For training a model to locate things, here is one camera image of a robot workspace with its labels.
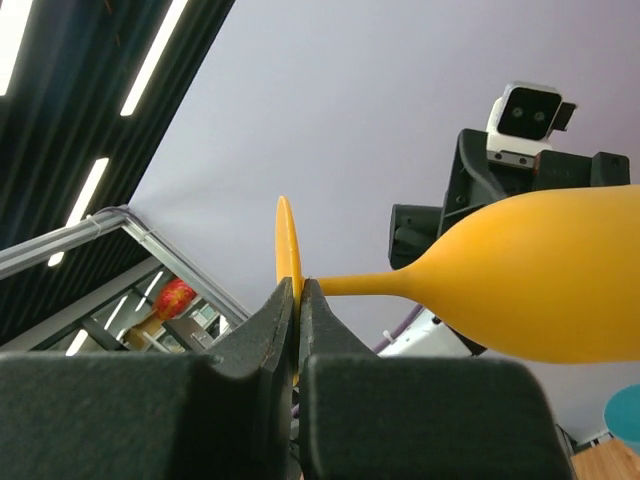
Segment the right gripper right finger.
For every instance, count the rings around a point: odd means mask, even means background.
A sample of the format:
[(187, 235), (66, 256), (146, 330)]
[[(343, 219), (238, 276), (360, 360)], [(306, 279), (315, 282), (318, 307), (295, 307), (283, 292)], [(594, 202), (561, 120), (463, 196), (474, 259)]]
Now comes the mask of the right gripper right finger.
[(308, 479), (569, 479), (545, 394), (523, 365), (380, 357), (301, 301), (300, 463)]

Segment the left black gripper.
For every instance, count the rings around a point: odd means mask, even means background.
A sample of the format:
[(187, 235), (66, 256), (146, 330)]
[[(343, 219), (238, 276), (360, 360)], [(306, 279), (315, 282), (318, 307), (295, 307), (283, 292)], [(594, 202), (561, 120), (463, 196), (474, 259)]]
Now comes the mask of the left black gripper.
[(457, 144), (448, 188), (440, 206), (392, 207), (388, 258), (398, 270), (416, 261), (454, 224), (504, 198), (532, 191), (621, 186), (631, 183), (630, 160), (598, 152), (592, 157), (549, 147), (535, 155), (491, 152), (488, 134), (464, 129)]

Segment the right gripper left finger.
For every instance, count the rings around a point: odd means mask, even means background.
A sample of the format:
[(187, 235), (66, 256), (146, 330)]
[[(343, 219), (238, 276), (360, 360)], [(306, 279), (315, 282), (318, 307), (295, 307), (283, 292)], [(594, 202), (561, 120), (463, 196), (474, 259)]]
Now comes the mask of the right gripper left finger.
[(5, 479), (283, 479), (294, 295), (200, 354), (5, 353)]

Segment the blue wine glass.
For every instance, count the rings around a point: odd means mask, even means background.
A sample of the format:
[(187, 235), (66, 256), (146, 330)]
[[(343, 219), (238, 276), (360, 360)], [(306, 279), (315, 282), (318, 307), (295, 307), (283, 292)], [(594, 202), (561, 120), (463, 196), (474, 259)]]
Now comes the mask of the blue wine glass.
[(616, 392), (605, 405), (603, 419), (614, 437), (639, 454), (640, 385), (629, 385)]

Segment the yellow plastic wine glass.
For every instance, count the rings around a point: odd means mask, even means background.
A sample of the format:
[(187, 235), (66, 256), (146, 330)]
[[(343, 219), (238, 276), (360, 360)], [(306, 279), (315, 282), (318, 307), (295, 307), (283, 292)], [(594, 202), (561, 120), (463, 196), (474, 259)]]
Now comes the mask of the yellow plastic wine glass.
[(327, 296), (417, 302), (472, 341), (556, 364), (639, 358), (639, 189), (499, 200), (390, 272), (321, 277)]

